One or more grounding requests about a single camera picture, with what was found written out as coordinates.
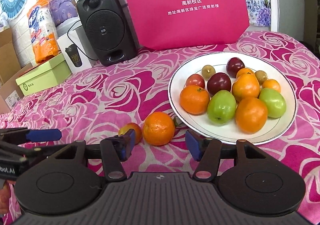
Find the person's left hand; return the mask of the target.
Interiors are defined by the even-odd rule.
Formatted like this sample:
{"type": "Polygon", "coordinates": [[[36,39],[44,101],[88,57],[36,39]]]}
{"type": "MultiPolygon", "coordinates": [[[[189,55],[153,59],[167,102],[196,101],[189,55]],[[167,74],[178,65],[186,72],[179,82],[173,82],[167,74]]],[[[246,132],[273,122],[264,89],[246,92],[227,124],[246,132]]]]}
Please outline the person's left hand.
{"type": "Polygon", "coordinates": [[[11,198],[10,185],[5,181],[3,188],[0,190],[0,213],[4,215],[9,211],[9,200],[11,198]]]}

